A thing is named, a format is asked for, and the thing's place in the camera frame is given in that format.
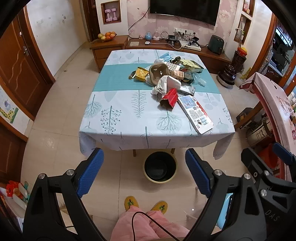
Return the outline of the dark green flat box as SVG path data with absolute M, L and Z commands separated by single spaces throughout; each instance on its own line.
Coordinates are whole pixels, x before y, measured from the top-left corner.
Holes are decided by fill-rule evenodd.
M 204 68 L 196 63 L 193 60 L 186 60 L 186 59 L 181 59 L 180 60 L 181 65 L 183 65 L 186 69 L 196 72 L 196 73 L 201 73 L 203 72 Z

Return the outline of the dark stacked pot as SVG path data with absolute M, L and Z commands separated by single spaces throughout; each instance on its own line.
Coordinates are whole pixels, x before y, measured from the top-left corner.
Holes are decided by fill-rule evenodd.
M 232 65 L 226 65 L 222 71 L 218 72 L 217 80 L 218 82 L 226 87 L 232 88 L 235 85 L 236 72 Z

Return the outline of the blue face mask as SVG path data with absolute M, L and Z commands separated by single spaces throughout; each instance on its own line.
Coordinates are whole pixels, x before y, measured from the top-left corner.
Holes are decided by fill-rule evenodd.
M 159 56 L 159 59 L 164 61 L 164 62 L 168 62 L 168 61 L 170 61 L 172 59 L 172 56 L 170 55 L 169 52 L 166 52 L 162 56 Z

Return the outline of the left yellow slipper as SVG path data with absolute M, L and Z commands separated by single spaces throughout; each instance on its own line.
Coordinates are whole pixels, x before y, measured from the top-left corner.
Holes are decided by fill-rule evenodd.
M 125 210 L 128 211 L 131 207 L 139 207 L 137 200 L 133 196 L 128 196 L 124 201 Z

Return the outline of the red cardboard box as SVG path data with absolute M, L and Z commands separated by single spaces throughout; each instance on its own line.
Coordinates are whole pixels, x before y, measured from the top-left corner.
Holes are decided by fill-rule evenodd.
M 176 88 L 171 88 L 169 92 L 160 100 L 160 105 L 164 108 L 173 109 L 178 100 Z

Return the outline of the white paper bag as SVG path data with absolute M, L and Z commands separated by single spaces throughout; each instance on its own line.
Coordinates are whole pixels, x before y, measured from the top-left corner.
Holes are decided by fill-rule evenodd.
M 166 95 L 168 90 L 175 88 L 179 90 L 181 87 L 181 82 L 170 75 L 164 75 L 160 78 L 156 86 L 152 89 L 153 95 L 160 94 L 162 97 Z

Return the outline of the wooden table frame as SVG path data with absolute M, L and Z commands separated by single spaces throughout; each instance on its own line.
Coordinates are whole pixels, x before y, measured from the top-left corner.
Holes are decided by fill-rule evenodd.
M 150 154 L 150 153 L 153 153 L 153 152 L 158 152 L 158 151 L 161 151 L 161 152 L 168 152 L 168 153 L 171 153 L 171 154 L 174 154 L 175 153 L 175 148 L 169 148 L 169 149 L 133 149 L 132 150 L 132 155 L 133 157 L 136 157 L 138 153 L 142 154 L 142 153 L 146 153 L 146 154 Z

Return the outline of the yellow snack bag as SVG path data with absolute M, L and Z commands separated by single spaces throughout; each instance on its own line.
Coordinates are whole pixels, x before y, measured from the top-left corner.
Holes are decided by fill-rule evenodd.
M 142 68 L 142 67 L 138 67 L 135 71 L 135 79 L 141 81 L 141 82 L 145 82 L 146 81 L 146 76 L 149 75 L 149 71 Z

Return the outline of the white printed plastic bag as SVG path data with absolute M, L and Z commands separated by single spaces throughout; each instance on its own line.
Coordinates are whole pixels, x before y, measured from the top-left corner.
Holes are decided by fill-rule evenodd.
M 159 58 L 154 61 L 154 64 L 165 64 L 165 61 L 164 61 L 164 59 Z

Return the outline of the dark green toaster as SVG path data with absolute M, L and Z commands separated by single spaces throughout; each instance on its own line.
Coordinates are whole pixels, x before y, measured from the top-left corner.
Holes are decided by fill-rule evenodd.
M 224 48 L 224 40 L 217 35 L 212 35 L 207 47 L 211 52 L 220 55 Z

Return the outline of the black gold foil wrapper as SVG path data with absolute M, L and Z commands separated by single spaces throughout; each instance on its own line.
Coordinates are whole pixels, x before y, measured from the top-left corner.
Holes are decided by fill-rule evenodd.
M 173 59 L 170 60 L 170 63 L 173 63 L 173 64 L 177 64 L 179 61 L 180 61 L 181 57 L 180 56 L 177 56 Z

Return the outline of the pink dumbbells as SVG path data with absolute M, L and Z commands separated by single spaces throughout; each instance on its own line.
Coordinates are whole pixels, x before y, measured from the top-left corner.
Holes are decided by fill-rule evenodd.
M 117 21 L 118 17 L 116 16 L 116 8 L 112 8 L 112 9 L 106 9 L 104 12 L 106 14 L 106 18 L 105 21 L 106 22 L 111 22 L 111 21 Z

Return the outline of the red white flat box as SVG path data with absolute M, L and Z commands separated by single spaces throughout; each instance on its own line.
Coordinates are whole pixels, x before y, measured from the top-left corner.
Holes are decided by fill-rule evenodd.
M 199 102 L 191 95 L 179 95 L 178 103 L 188 117 L 195 131 L 204 134 L 210 131 L 214 124 Z

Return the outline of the brown paper bag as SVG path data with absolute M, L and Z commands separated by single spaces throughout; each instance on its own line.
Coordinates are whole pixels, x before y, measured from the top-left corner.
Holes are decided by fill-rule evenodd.
M 156 63 L 149 68 L 149 77 L 153 85 L 157 85 L 158 81 L 165 75 L 170 75 L 170 70 L 165 63 Z

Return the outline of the grey checked paper cup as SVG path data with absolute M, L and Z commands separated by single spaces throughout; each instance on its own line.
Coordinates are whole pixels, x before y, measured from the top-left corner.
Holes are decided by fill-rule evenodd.
M 180 70 L 180 65 L 177 65 L 177 64 L 174 64 L 174 63 L 170 63 L 169 61 L 168 62 L 164 62 L 166 64 L 166 66 L 168 66 L 168 69 L 170 71 L 173 71 L 173 70 L 177 70 L 179 71 Z

